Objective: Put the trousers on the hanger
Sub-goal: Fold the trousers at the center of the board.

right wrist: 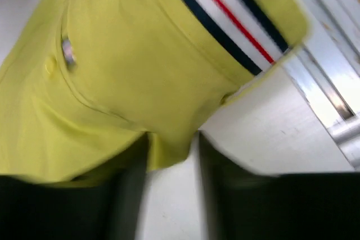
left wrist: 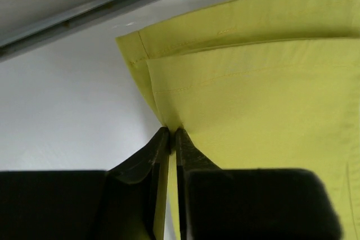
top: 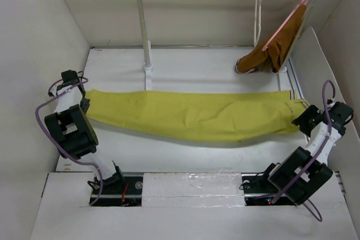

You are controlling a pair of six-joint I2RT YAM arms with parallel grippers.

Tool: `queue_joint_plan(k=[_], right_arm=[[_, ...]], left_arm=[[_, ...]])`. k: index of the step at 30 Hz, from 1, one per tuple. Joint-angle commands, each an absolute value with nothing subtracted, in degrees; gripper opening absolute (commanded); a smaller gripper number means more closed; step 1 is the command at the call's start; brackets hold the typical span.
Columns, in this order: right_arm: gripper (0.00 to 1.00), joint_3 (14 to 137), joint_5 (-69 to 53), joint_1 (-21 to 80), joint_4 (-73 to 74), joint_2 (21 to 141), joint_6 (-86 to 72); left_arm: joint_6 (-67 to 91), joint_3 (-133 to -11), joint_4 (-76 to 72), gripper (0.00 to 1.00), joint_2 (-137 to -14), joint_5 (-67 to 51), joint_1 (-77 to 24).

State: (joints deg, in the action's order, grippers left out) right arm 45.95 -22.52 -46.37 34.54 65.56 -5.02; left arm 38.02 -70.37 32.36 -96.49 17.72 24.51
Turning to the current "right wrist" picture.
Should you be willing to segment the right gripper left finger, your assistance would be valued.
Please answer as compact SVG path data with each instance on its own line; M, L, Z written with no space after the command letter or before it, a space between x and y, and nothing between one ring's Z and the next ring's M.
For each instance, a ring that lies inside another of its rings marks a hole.
M135 239L149 151L147 134L104 173L70 183L1 177L1 239Z

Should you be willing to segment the yellow trousers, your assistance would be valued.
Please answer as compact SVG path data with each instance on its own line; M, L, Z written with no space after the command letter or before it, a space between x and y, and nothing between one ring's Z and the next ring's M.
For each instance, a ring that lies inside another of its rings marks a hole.
M296 0L41 0L1 66L1 174L74 185L184 161L193 134L298 46Z

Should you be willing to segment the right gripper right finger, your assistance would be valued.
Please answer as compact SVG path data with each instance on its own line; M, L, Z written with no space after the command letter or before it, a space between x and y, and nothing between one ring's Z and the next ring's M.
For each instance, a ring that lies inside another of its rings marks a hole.
M358 239L359 174L265 176L199 134L209 239Z

